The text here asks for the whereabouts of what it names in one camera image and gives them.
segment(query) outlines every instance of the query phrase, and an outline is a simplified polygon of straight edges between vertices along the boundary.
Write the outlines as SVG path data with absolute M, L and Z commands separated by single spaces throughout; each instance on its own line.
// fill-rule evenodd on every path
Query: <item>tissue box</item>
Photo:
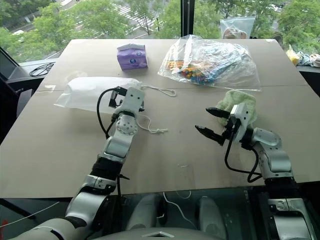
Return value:
M 122 70 L 148 67 L 145 45 L 130 43 L 119 46 L 116 57 Z

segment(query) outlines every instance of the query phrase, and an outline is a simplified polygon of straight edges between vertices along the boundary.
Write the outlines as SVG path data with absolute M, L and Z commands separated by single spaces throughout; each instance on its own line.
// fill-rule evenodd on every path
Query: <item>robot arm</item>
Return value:
M 242 148 L 256 153 L 269 196 L 267 203 L 270 210 L 269 226 L 273 226 L 269 228 L 269 235 L 273 239 L 281 240 L 316 240 L 314 228 L 294 180 L 291 161 L 282 149 L 281 138 L 274 132 L 258 127 L 254 129 L 248 127 L 248 111 L 244 103 L 234 105 L 231 112 L 218 108 L 206 110 L 228 121 L 222 135 L 196 125 L 201 134 L 218 142 L 221 146 L 228 139 L 230 141 L 228 150 L 233 142 L 241 143 Z M 255 167 L 251 172 L 243 170 L 237 172 L 252 174 L 254 170 Z
M 117 95 L 125 96 L 120 105 L 116 103 Z M 143 111 L 143 100 L 144 92 L 136 88 L 114 89 L 109 106 L 116 107 L 112 115 L 115 133 L 98 154 L 91 173 L 71 200 L 65 217 L 50 219 L 13 240 L 83 240 L 99 230 L 108 206 L 108 196 L 116 188 L 132 139 L 138 132 L 136 117 L 139 111 Z

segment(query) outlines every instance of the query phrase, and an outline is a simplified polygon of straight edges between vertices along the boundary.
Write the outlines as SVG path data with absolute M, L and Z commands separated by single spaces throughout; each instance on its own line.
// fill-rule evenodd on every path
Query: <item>glass panel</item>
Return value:
M 317 0 L 196 0 L 193 32 L 203 38 L 222 38 L 220 20 L 254 16 L 250 34 L 276 39 L 284 49 L 320 52 L 320 4 Z
M 72 39 L 181 35 L 180 0 L 0 0 L 0 46 L 17 62 L 57 58 Z

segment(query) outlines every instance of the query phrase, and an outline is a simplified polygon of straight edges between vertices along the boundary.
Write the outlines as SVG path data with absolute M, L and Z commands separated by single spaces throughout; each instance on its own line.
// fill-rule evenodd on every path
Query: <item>light green towel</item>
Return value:
M 240 90 L 227 91 L 223 100 L 219 101 L 216 108 L 231 112 L 236 104 L 245 103 L 248 115 L 250 117 L 249 124 L 252 124 L 257 119 L 256 98 L 249 93 Z M 223 126 L 227 124 L 227 119 L 220 117 L 219 123 Z

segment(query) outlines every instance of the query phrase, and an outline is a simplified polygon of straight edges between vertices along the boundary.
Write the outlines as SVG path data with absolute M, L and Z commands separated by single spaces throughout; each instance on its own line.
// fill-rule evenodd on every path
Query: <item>white cable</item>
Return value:
M 165 95 L 168 95 L 169 97 L 176 97 L 177 92 L 174 89 L 168 89 L 168 88 L 160 88 L 160 87 L 155 87 L 155 86 L 150 86 L 150 85 L 142 85 L 141 88 L 149 88 L 149 89 L 154 89 L 162 92 Z
M 189 199 L 189 198 L 191 197 L 191 191 L 190 191 L 190 190 L 189 190 L 189 195 L 188 195 L 188 196 L 181 196 L 178 191 L 175 191 L 175 193 L 176 193 L 181 199 Z
M 19 219 L 19 220 L 17 220 L 17 221 L 13 221 L 13 222 L 10 222 L 10 223 L 8 223 L 8 224 L 2 225 L 2 226 L 0 226 L 0 229 L 1 229 L 1 228 L 4 228 L 4 227 L 6 227 L 6 226 L 9 226 L 9 225 L 11 225 L 11 224 L 15 224 L 15 223 L 17 223 L 17 222 L 20 222 L 20 221 L 22 221 L 22 220 L 24 220 L 24 219 L 30 218 L 30 217 L 32 217 L 33 215 L 36 215 L 36 214 L 41 213 L 41 212 L 43 212 L 43 211 L 45 211 L 45 210 L 47 210 L 47 209 L 49 209 L 49 208 L 52 208 L 53 206 L 57 205 L 58 203 L 60 203 L 60 202 L 57 201 L 56 203 L 54 203 L 54 204 L 52 204 L 52 205 L 50 205 L 50 206 L 48 206 L 48 207 L 46 207 L 46 208 L 44 208 L 44 209 L 42 209 L 42 210 L 40 210 L 40 211 L 37 211 L 37 212 L 35 212 L 35 213 L 33 213 L 33 214 L 29 215 L 29 216 L 26 216 L 26 217 L 21 218 L 21 219 Z
M 140 128 L 149 131 L 151 134 L 160 134 L 160 133 L 168 132 L 168 128 L 165 128 L 165 129 L 159 129 L 159 128 L 157 128 L 157 129 L 151 129 L 151 128 L 150 128 L 150 125 L 151 125 L 151 119 L 150 119 L 150 117 L 148 117 L 148 116 L 146 116 L 146 115 L 139 115 L 139 116 L 145 117 L 145 118 L 147 118 L 147 119 L 149 120 L 148 128 L 141 126 L 140 123 L 138 122 L 138 120 L 136 120 L 136 124 L 138 124 L 138 126 L 139 126 Z
M 163 197 L 164 197 L 164 200 L 165 200 L 168 204 L 173 204 L 173 205 L 175 205 L 175 206 L 178 208 L 178 210 L 179 210 L 179 212 L 181 213 L 181 216 L 184 218 L 184 220 L 186 220 L 186 221 L 188 221 L 189 223 L 191 223 L 191 225 L 194 227 L 194 229 L 197 229 L 196 226 L 194 225 L 194 223 L 193 223 L 192 221 L 190 221 L 188 218 L 185 217 L 184 213 L 182 212 L 182 210 L 181 210 L 181 208 L 179 207 L 178 204 L 176 204 L 176 203 L 174 203 L 174 202 L 172 202 L 172 201 L 168 201 L 165 192 L 163 192 Z

